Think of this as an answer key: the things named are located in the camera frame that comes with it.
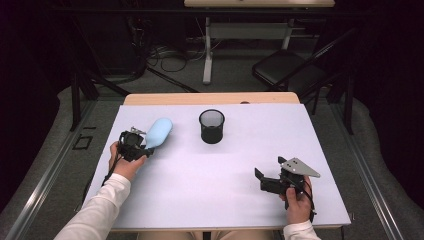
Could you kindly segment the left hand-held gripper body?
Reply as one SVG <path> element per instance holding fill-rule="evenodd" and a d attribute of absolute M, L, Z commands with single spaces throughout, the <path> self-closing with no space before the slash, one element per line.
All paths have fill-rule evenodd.
<path fill-rule="evenodd" d="M 143 145 L 145 132 L 132 127 L 129 131 L 124 131 L 119 137 L 118 153 L 128 162 L 139 159 L 143 154 L 143 150 L 147 149 Z"/>

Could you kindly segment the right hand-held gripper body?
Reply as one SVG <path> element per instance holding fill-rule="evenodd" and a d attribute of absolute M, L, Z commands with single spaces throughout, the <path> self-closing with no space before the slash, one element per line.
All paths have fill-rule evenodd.
<path fill-rule="evenodd" d="M 260 189 L 273 194 L 285 195 L 286 190 L 292 187 L 295 189 L 296 193 L 299 194 L 304 190 L 305 176 L 316 178 L 321 177 L 317 171 L 309 167 L 300 159 L 291 158 L 283 165 L 280 165 L 278 178 L 269 178 L 265 176 L 265 182 L 259 181 Z"/>

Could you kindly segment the black mesh pen cup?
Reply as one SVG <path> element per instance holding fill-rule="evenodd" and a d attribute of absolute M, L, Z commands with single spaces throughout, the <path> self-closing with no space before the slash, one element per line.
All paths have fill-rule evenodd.
<path fill-rule="evenodd" d="M 217 144 L 223 138 L 224 114 L 216 109 L 207 109 L 199 116 L 201 139 L 207 144 Z"/>

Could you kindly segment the person's left hand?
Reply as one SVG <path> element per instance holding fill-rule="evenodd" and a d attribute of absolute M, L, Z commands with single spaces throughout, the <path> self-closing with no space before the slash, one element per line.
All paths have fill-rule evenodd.
<path fill-rule="evenodd" d="M 129 181 L 132 181 L 135 177 L 137 171 L 147 160 L 146 156 L 141 156 L 137 160 L 128 162 L 126 160 L 120 160 L 120 155 L 118 154 L 118 142 L 114 142 L 110 146 L 110 159 L 109 159 L 109 172 L 110 176 L 113 174 L 120 175 L 126 178 Z"/>

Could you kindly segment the black metal stand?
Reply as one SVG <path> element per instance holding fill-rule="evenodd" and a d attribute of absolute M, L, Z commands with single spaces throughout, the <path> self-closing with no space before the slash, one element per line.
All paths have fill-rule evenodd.
<path fill-rule="evenodd" d="M 353 134 L 352 130 L 352 108 L 353 108 L 354 78 L 348 75 L 346 81 L 345 107 L 344 107 L 344 126 L 349 134 Z"/>
<path fill-rule="evenodd" d="M 89 100 L 96 101 L 100 94 L 95 84 L 100 84 L 121 96 L 128 96 L 129 92 L 107 80 L 101 74 L 96 73 L 89 68 L 86 61 L 80 54 L 80 49 L 76 46 L 75 40 L 69 38 L 67 47 L 69 48 L 69 56 L 73 65 L 73 77 L 71 78 L 71 96 L 72 96 L 72 126 L 74 131 L 82 121 L 81 97 L 80 93 Z"/>

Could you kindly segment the black floor bar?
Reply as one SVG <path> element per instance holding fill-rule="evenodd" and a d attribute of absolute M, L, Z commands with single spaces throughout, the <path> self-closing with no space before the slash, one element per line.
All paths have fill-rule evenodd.
<path fill-rule="evenodd" d="M 183 83 L 181 83 L 181 82 L 179 82 L 179 81 L 177 81 L 177 80 L 175 80 L 175 79 L 173 79 L 173 78 L 171 78 L 171 77 L 169 77 L 169 76 L 167 76 L 167 75 L 165 75 L 165 74 L 163 74 L 161 72 L 158 72 L 157 70 L 155 70 L 153 68 L 147 67 L 146 70 L 149 71 L 150 73 L 158 76 L 159 78 L 161 78 L 161 79 L 163 79 L 163 80 L 165 80 L 165 81 L 167 81 L 167 82 L 169 82 L 169 83 L 171 83 L 171 84 L 173 84 L 175 86 L 178 86 L 178 87 L 182 88 L 185 92 L 188 92 L 188 93 L 200 93 L 198 90 L 196 90 L 196 89 L 194 89 L 194 88 L 192 88 L 192 87 L 190 87 L 188 85 L 185 85 L 185 84 L 183 84 Z"/>

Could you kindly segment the black folding chair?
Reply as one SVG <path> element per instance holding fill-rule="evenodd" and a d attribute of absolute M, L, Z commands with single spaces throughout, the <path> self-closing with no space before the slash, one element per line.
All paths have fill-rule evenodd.
<path fill-rule="evenodd" d="M 262 82 L 268 91 L 293 92 L 299 99 L 309 97 L 306 104 L 313 100 L 312 113 L 315 113 L 321 88 L 342 75 L 342 71 L 331 73 L 319 67 L 319 60 L 345 44 L 356 32 L 356 28 L 348 30 L 308 58 L 289 50 L 278 50 L 254 64 L 252 75 Z"/>

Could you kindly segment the white-legged background desk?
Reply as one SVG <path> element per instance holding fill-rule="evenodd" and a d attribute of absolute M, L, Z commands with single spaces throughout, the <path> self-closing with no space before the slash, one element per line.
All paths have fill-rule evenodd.
<path fill-rule="evenodd" d="M 184 6 L 200 10 L 223 10 L 239 8 L 241 10 L 315 10 L 332 8 L 334 0 L 184 0 Z M 205 65 L 203 83 L 212 80 L 212 39 L 282 39 L 282 47 L 286 49 L 293 29 L 294 19 L 278 20 L 276 23 L 217 23 L 210 17 L 205 18 Z"/>

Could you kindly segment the metal floor rail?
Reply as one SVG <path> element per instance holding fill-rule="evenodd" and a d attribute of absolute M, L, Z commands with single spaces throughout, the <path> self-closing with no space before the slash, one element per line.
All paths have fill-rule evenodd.
<path fill-rule="evenodd" d="M 374 210 L 382 224 L 382 227 L 388 237 L 388 240 L 405 240 L 398 224 L 396 223 L 388 202 L 384 198 L 375 178 L 372 175 L 366 159 L 360 150 L 355 138 L 351 135 L 344 125 L 343 112 L 338 104 L 330 104 L 330 109 L 334 115 L 337 125 L 342 132 L 347 146 L 353 154 L 353 162 L 360 175 L 361 181 L 367 191 Z"/>
<path fill-rule="evenodd" d="M 52 188 L 82 124 L 89 118 L 96 101 L 84 103 L 81 119 L 71 125 L 71 106 L 63 103 L 41 149 L 6 209 L 0 214 L 0 240 L 22 240 Z"/>

